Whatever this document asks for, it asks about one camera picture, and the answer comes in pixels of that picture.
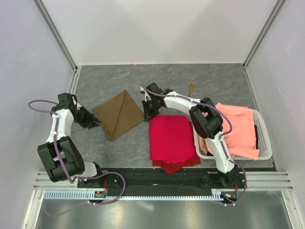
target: folded brown cloth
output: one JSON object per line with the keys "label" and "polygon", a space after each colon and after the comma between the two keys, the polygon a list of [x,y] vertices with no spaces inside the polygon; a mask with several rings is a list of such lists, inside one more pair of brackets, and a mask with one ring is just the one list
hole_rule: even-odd
{"label": "folded brown cloth", "polygon": [[144,114],[126,90],[93,108],[111,141],[144,121]]}

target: plastic basket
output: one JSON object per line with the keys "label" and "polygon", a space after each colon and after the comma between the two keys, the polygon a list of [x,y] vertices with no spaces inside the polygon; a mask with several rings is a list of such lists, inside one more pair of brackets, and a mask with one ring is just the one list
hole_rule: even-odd
{"label": "plastic basket", "polygon": [[[255,125],[257,126],[257,133],[258,133],[258,149],[260,150],[259,156],[257,160],[268,160],[272,157],[272,149],[271,143],[269,139],[269,135],[267,132],[267,128],[265,122],[262,118],[262,115],[257,110],[252,110],[253,112],[253,119]],[[214,156],[202,156],[203,159],[214,159]],[[234,160],[252,160],[245,157],[233,157]]]}

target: white wall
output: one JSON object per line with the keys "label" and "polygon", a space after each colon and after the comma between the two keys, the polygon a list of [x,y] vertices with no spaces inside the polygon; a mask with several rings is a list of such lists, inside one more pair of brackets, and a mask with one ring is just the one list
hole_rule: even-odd
{"label": "white wall", "polygon": [[248,68],[272,140],[305,213],[305,1],[288,0]]}
{"label": "white wall", "polygon": [[243,62],[276,0],[43,0],[75,62]]}
{"label": "white wall", "polygon": [[19,229],[42,166],[37,146],[51,128],[28,102],[56,101],[73,73],[32,0],[2,1],[0,21],[0,225]]}

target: folded red towel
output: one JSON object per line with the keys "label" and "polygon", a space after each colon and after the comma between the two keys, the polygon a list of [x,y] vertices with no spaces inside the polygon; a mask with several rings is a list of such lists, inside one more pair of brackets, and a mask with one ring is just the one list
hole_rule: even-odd
{"label": "folded red towel", "polygon": [[158,115],[149,122],[150,159],[166,164],[196,155],[193,130],[186,116]]}
{"label": "folded red towel", "polygon": [[167,174],[173,174],[183,167],[189,167],[197,164],[200,164],[200,158],[197,154],[190,159],[187,159],[185,162],[167,164],[164,161],[152,161],[153,166],[160,166]]}

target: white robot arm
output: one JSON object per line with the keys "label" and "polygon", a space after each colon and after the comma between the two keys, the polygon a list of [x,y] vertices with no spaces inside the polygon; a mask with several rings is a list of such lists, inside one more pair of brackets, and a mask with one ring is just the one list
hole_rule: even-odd
{"label": "white robot arm", "polygon": [[[66,171],[71,177],[82,175],[82,177],[95,176],[98,166],[95,163],[84,162],[81,154],[77,150],[70,138],[71,125],[78,123],[83,128],[94,128],[100,126],[100,121],[91,114],[85,107],[77,102],[75,95],[63,93],[58,95],[59,103],[52,108],[59,117],[56,126],[57,115],[52,114],[52,127],[50,135],[45,144],[38,146],[38,155],[46,169],[49,178],[53,182],[66,180]],[[65,168],[61,165],[58,155],[62,155]]]}
{"label": "white robot arm", "polygon": [[[171,89],[162,91],[155,83],[150,84],[146,88],[141,88],[141,91],[145,94],[145,99],[142,101],[145,120],[157,116],[159,114],[158,109],[162,106],[189,114],[193,123],[194,143],[198,156],[202,156],[197,141],[199,135],[205,138],[211,147],[216,160],[216,167],[221,173],[228,174],[234,169],[234,164],[231,162],[232,158],[229,153],[226,153],[228,149],[224,137],[221,136],[223,133],[222,118],[208,107],[205,108],[193,103],[199,102],[214,106],[209,98],[200,100],[187,97],[187,99],[183,99],[181,95]],[[161,94],[163,97],[158,97],[150,92]]]}

